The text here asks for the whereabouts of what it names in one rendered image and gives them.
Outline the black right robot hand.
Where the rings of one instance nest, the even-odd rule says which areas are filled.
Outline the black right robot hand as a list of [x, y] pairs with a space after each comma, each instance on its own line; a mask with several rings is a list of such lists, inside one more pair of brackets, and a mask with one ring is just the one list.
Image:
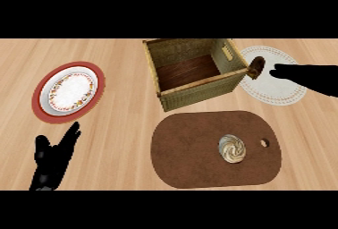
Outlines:
[[275, 64], [269, 74], [338, 98], [338, 65]]

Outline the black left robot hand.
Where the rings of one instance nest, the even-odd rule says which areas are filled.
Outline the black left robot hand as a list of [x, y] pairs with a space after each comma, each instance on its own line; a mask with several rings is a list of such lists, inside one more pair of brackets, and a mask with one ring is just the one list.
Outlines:
[[50, 141], [45, 135], [36, 137], [34, 161], [37, 168], [31, 178], [31, 191], [53, 191], [58, 188], [68, 169], [80, 136], [80, 123], [76, 122], [55, 146], [50, 145]]

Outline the brown chocolate cupcake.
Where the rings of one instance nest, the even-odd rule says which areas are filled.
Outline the brown chocolate cupcake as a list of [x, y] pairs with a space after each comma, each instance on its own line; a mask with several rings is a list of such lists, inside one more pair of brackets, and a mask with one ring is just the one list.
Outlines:
[[247, 72], [247, 75], [251, 77], [253, 80], [256, 80], [259, 75], [262, 74], [264, 65], [266, 65], [264, 57], [257, 56], [248, 66], [248, 72]]

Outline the square wicker basket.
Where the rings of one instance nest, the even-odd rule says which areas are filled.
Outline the square wicker basket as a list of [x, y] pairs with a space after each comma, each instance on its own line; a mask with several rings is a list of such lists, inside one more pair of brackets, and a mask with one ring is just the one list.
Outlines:
[[235, 90], [248, 63], [229, 38], [158, 38], [143, 45], [166, 112]]

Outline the swirl frosted cupcake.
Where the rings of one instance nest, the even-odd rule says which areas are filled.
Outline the swirl frosted cupcake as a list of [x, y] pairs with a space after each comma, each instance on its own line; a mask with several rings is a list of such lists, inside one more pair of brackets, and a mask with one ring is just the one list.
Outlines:
[[245, 144], [239, 137], [226, 134], [219, 140], [219, 153], [231, 164], [241, 163], [245, 158]]

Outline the brown oval cutting board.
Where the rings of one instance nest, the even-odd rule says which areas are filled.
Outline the brown oval cutting board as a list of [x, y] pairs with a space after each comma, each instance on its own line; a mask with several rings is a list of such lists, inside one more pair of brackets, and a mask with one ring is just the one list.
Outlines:
[[[219, 152], [225, 135], [244, 141], [245, 157], [229, 163]], [[158, 124], [151, 145], [152, 164], [164, 183], [176, 188], [259, 185], [282, 167], [282, 150], [264, 119], [245, 111], [182, 113]]]

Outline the white lace doily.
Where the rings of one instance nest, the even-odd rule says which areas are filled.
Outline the white lace doily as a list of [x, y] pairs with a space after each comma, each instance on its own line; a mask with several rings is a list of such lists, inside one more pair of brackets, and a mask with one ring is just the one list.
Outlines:
[[294, 58], [279, 49], [266, 46], [248, 47], [241, 53], [248, 63], [257, 56], [266, 60], [264, 69], [257, 79], [253, 80], [245, 76], [239, 83], [248, 95], [275, 106], [290, 106], [297, 103], [307, 93], [307, 88], [290, 80], [272, 77], [269, 74], [275, 64], [297, 64]]

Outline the red round placemat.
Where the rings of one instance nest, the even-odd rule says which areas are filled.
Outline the red round placemat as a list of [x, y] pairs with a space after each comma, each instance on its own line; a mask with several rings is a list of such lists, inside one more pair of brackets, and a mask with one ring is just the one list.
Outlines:
[[[47, 82], [52, 80], [52, 78], [64, 71], [68, 70], [71, 67], [84, 67], [87, 68], [93, 73], [95, 77], [98, 79], [98, 89], [95, 92], [95, 97], [90, 99], [89, 103], [84, 105], [83, 108], [80, 108], [78, 111], [64, 114], [64, 115], [56, 115], [50, 114], [47, 111], [43, 109], [43, 90]], [[40, 83], [36, 86], [33, 96], [31, 96], [31, 110], [37, 116], [37, 118], [45, 121], [46, 123], [68, 123], [71, 121], [76, 121], [78, 118], [81, 118], [95, 108], [99, 99], [104, 95], [105, 91], [105, 86], [107, 86], [107, 78], [104, 71], [101, 68], [90, 62], [78, 61], [78, 62], [71, 62], [68, 64], [62, 64], [50, 73], [47, 73], [40, 81]]]

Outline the white plate floral rim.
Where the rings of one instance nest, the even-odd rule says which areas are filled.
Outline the white plate floral rim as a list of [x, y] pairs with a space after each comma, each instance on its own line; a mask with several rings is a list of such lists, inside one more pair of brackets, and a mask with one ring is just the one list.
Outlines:
[[47, 80], [40, 93], [43, 111], [53, 116], [78, 112], [92, 101], [98, 91], [98, 75], [84, 66], [61, 70]]

